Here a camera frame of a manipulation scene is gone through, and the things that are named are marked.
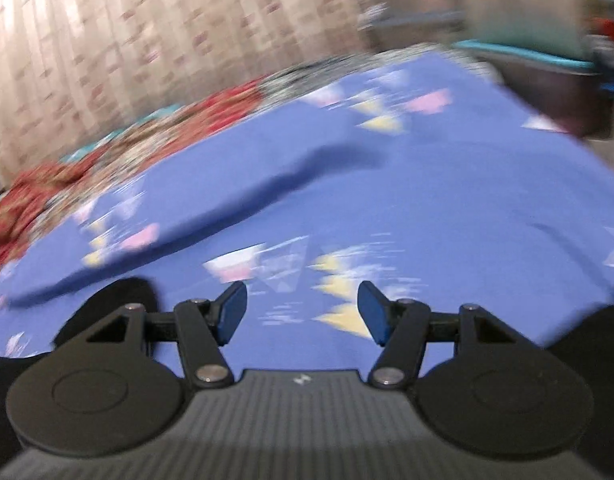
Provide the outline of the black pants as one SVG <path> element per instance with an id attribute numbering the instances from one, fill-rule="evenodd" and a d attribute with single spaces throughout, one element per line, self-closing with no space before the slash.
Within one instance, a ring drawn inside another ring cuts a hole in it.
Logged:
<path id="1" fill-rule="evenodd" d="M 70 317 L 53 339 L 58 348 L 91 325 L 127 304 L 139 304 L 146 312 L 158 312 L 155 287 L 145 278 L 122 278 L 98 290 Z"/>

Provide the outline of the blue patterned bedsheet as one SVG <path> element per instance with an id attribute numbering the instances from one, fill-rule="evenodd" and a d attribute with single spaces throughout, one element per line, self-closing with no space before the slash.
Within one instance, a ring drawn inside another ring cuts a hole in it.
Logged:
<path id="1" fill-rule="evenodd" d="M 50 350 L 105 285 L 163 310 L 241 280 L 234 370 L 369 370 L 369 280 L 546 344 L 614 300 L 614 172 L 448 56 L 344 77 L 91 198 L 0 273 L 0 356 Z"/>

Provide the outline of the red floral blanket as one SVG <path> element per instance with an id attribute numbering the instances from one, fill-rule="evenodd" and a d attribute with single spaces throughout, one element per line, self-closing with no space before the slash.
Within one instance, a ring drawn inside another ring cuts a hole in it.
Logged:
<path id="1" fill-rule="evenodd" d="M 78 162 L 19 174 L 0 198 L 0 271 L 87 200 L 239 122 L 263 100 L 261 79 L 138 122 Z"/>

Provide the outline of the teal rimmed storage box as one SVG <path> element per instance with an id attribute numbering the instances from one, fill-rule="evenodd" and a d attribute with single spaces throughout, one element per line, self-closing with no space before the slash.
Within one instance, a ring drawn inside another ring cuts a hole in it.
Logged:
<path id="1" fill-rule="evenodd" d="M 578 27 L 545 14 L 492 11 L 453 44 L 573 136 L 605 136 L 613 103 Z"/>

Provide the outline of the beige floral curtain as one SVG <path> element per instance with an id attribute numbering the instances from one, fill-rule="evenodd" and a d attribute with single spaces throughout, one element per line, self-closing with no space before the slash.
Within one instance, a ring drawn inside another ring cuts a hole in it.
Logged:
<path id="1" fill-rule="evenodd" d="M 361 50 L 359 0 L 0 0 L 0 178 L 175 103 Z"/>

